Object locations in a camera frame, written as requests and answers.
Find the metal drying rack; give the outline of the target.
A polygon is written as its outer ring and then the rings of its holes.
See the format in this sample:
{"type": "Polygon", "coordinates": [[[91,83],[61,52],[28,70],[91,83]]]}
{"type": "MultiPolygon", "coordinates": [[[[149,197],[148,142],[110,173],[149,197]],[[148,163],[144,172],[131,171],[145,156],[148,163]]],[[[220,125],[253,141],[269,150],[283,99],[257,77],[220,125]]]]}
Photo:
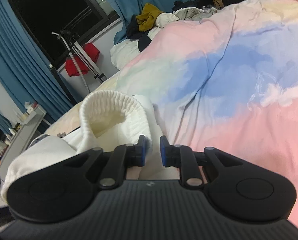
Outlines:
{"type": "Polygon", "coordinates": [[[57,36],[57,39],[64,44],[68,52],[64,64],[67,75],[69,77],[79,76],[87,92],[91,92],[91,90],[84,78],[86,74],[92,73],[94,79],[100,83],[107,79],[104,72],[96,64],[100,51],[92,43],[85,43],[81,46],[77,42],[75,35],[68,30],[62,30],[60,33],[52,32],[52,35],[57,36]]]}

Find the mustard yellow garment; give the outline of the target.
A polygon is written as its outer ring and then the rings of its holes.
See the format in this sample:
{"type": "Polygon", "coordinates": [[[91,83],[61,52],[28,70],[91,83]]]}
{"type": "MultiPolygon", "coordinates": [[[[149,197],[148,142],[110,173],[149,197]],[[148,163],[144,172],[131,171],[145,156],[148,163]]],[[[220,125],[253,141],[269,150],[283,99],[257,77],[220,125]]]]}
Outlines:
{"type": "Polygon", "coordinates": [[[142,13],[136,16],[139,25],[139,31],[145,32],[152,29],[155,25],[157,17],[163,14],[163,11],[158,9],[155,5],[146,3],[142,9],[142,13]]]}

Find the pastel pink blue duvet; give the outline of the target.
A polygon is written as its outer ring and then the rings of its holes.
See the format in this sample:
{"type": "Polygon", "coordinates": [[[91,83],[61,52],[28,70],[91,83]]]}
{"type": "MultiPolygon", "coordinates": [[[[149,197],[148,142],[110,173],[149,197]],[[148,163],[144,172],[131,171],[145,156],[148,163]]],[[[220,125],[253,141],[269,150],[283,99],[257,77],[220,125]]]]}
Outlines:
{"type": "Polygon", "coordinates": [[[287,177],[298,227],[298,0],[246,0],[170,23],[100,89],[149,98],[174,144],[287,177]]]}

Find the left blue curtain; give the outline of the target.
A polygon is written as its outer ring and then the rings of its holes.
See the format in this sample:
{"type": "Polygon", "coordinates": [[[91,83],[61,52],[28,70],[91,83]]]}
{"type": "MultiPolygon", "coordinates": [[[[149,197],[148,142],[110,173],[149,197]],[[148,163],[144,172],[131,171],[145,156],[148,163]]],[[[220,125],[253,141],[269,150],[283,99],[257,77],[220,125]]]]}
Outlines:
{"type": "Polygon", "coordinates": [[[51,124],[74,106],[7,0],[0,0],[0,83],[22,112],[36,102],[51,124]]]}

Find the white dressing table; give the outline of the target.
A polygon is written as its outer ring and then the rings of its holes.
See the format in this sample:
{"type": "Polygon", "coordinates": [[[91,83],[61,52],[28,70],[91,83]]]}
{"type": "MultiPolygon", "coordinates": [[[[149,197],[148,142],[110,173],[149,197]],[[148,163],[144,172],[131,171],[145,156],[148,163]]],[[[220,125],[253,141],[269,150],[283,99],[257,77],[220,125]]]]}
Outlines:
{"type": "Polygon", "coordinates": [[[37,105],[25,120],[24,125],[11,140],[10,146],[0,160],[1,181],[5,182],[8,167],[13,160],[28,148],[34,137],[41,134],[38,132],[38,127],[44,120],[45,115],[46,110],[41,105],[37,105]]]}

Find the tissue box on desk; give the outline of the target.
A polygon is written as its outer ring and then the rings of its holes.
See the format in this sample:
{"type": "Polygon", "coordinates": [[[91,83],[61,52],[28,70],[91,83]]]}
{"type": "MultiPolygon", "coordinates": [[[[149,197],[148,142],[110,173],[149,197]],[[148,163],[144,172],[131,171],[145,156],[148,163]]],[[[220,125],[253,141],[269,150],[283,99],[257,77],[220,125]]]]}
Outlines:
{"type": "Polygon", "coordinates": [[[37,102],[33,102],[33,103],[31,103],[31,102],[25,102],[25,104],[24,104],[24,107],[25,107],[25,109],[26,109],[26,112],[28,113],[28,114],[30,114],[31,112],[33,112],[34,110],[35,110],[35,108],[36,108],[36,106],[38,105],[38,103],[37,102]]]}

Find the dark navy garment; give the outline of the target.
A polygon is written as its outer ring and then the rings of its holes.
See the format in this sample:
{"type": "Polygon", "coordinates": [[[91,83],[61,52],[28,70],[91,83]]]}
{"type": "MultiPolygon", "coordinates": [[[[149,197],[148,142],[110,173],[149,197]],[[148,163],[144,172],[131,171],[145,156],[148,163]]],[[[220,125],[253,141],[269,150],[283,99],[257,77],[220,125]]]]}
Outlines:
{"type": "Polygon", "coordinates": [[[149,30],[141,32],[139,31],[139,26],[136,16],[133,15],[131,22],[127,26],[126,35],[130,40],[138,40],[138,49],[139,52],[142,52],[150,45],[152,38],[148,36],[149,30]]]}

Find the white hooded sweatshirt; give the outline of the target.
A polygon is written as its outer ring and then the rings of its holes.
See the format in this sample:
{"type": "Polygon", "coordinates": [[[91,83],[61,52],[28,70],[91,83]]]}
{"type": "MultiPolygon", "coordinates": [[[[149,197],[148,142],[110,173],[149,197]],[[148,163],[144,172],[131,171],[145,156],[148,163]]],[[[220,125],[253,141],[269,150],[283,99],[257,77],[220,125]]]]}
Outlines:
{"type": "Polygon", "coordinates": [[[79,111],[80,127],[63,138],[41,135],[12,161],[2,185],[1,196],[13,182],[32,172],[100,147],[110,152],[116,146],[136,144],[140,135],[147,140],[144,167],[127,171],[128,179],[178,179],[176,168],[165,168],[160,156],[162,131],[156,123],[154,107],[143,95],[129,96],[117,91],[100,90],[89,94],[79,111]]]}

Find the red cloth on rack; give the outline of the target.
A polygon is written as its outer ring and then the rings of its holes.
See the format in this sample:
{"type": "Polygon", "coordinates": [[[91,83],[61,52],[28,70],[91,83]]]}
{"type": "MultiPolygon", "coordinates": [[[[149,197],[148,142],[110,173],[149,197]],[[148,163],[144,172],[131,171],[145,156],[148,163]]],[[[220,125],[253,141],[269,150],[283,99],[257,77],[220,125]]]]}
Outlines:
{"type": "MultiPolygon", "coordinates": [[[[86,43],[83,46],[80,46],[77,42],[75,42],[71,52],[80,68],[81,74],[85,75],[91,70],[95,78],[101,76],[95,68],[100,51],[92,43],[86,43]]],[[[65,61],[65,70],[70,77],[80,75],[76,64],[70,56],[68,56],[65,61]]]]}

